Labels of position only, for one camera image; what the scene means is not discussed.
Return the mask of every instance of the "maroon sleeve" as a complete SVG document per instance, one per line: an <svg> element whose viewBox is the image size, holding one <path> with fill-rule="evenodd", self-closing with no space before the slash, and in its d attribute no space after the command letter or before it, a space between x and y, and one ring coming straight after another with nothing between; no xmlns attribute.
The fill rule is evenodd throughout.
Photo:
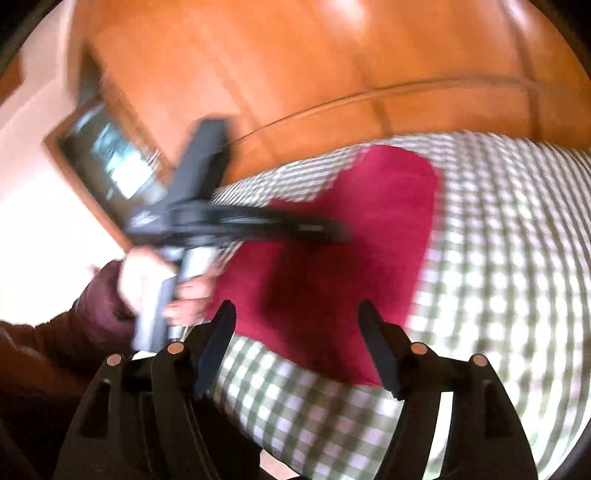
<svg viewBox="0 0 591 480"><path fill-rule="evenodd" d="M94 376L112 353L131 354L135 316L117 293L120 261L102 268L72 308L35 328L2 324L14 343L63 368Z"/></svg>

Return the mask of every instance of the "wooden wall paneling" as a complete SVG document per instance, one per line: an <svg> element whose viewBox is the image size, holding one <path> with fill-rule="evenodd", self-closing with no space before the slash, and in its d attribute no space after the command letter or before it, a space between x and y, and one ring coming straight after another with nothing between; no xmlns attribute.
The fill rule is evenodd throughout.
<svg viewBox="0 0 591 480"><path fill-rule="evenodd" d="M186 18L262 126L365 91L323 20L291 0L187 1Z"/></svg>
<svg viewBox="0 0 591 480"><path fill-rule="evenodd" d="M357 44L375 88L521 72L509 22L497 1L320 0L320 7L324 22Z"/></svg>
<svg viewBox="0 0 591 480"><path fill-rule="evenodd" d="M544 141L562 147L591 147L591 91L540 88L540 128Z"/></svg>
<svg viewBox="0 0 591 480"><path fill-rule="evenodd" d="M173 163L206 115L235 118L234 138L253 130L182 18L179 2L145 2L93 40L111 79Z"/></svg>
<svg viewBox="0 0 591 480"><path fill-rule="evenodd" d="M335 148L382 138L371 98L340 100L286 118L261 130L278 164L314 157Z"/></svg>
<svg viewBox="0 0 591 480"><path fill-rule="evenodd" d="M394 135L472 130L530 137L528 96L518 86L445 85L403 87L384 93Z"/></svg>
<svg viewBox="0 0 591 480"><path fill-rule="evenodd" d="M224 185L251 177L265 170L276 168L280 163L266 148L261 133L254 132L235 141L230 151L232 161L228 165L222 183Z"/></svg>
<svg viewBox="0 0 591 480"><path fill-rule="evenodd" d="M591 89L591 80L566 40L528 0L503 0L517 25L534 79L575 89Z"/></svg>
<svg viewBox="0 0 591 480"><path fill-rule="evenodd" d="M21 86L21 83L21 54L17 53L4 74L0 76L0 105Z"/></svg>

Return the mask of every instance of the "vacuum handle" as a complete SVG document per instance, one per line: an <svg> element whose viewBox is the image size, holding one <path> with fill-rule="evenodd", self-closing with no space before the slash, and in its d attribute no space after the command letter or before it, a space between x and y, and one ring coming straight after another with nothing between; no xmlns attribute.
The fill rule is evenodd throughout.
<svg viewBox="0 0 591 480"><path fill-rule="evenodd" d="M169 278L159 285L158 292L144 293L142 311L138 316L132 348L136 351L159 352L172 340L180 340L184 327L168 326L164 309L176 297L179 282L203 275L217 258L217 247L198 247L186 250L182 255L178 276Z"/></svg>

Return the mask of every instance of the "wall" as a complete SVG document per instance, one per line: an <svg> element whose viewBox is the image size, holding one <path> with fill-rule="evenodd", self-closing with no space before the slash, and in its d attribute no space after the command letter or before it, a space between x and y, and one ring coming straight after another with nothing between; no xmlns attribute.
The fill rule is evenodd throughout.
<svg viewBox="0 0 591 480"><path fill-rule="evenodd" d="M91 1L80 31L168 159L235 118L228 181L393 134L591 142L591 80L528 0Z"/></svg>
<svg viewBox="0 0 591 480"><path fill-rule="evenodd" d="M24 82L0 107L0 318L41 323L68 309L121 249L62 179L43 138L75 103L65 49L75 1L64 0L21 50Z"/></svg>

